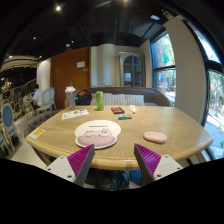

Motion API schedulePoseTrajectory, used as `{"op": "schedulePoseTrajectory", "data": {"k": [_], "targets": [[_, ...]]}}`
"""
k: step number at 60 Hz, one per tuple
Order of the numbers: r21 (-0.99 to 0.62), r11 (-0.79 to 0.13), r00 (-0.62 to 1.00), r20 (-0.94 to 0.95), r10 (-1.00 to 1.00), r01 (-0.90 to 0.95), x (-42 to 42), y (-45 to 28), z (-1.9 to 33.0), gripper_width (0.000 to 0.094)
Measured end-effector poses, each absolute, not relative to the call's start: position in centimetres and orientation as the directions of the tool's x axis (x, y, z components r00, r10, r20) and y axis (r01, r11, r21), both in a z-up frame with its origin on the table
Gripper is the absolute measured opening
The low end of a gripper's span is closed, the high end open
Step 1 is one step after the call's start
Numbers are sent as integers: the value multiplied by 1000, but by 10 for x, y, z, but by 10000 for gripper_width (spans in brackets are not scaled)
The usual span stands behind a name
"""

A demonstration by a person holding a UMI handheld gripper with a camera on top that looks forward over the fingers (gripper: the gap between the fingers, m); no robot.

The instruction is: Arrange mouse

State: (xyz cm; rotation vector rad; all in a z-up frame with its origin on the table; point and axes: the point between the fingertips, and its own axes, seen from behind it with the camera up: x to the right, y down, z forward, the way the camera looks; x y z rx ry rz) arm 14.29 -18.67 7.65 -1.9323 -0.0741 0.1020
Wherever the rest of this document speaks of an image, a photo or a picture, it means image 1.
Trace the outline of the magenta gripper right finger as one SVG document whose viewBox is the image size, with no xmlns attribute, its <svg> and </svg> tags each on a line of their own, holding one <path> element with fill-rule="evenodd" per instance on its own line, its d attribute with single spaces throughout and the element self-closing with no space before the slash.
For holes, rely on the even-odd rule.
<svg viewBox="0 0 224 224">
<path fill-rule="evenodd" d="M 150 184 L 182 169 L 182 166 L 171 156 L 159 155 L 139 144 L 134 145 L 134 155 L 145 184 Z"/>
</svg>

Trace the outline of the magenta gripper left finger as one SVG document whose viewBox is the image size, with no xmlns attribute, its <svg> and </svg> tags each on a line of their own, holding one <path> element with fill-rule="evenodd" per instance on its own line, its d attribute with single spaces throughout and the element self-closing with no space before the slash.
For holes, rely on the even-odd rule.
<svg viewBox="0 0 224 224">
<path fill-rule="evenodd" d="M 94 145 L 91 144 L 68 157 L 59 156 L 46 170 L 76 185 L 82 186 L 85 183 L 94 155 Z"/>
</svg>

